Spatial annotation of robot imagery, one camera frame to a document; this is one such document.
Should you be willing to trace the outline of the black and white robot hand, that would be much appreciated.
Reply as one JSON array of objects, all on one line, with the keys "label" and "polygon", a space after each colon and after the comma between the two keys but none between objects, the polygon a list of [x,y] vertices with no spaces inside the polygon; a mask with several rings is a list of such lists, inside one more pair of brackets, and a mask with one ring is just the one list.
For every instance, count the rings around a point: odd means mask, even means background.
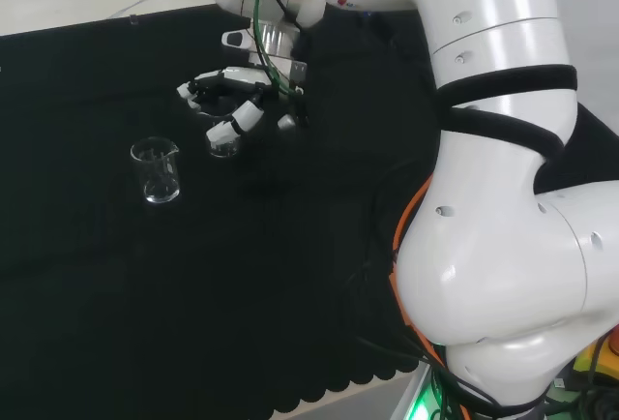
[{"label": "black and white robot hand", "polygon": [[279,127],[286,122],[307,126],[306,74],[307,65],[298,61],[283,75],[275,67],[229,66],[181,84],[177,94],[198,116],[212,121],[206,130],[207,147],[218,152],[231,149],[258,126],[268,100],[284,98],[292,107]]}]

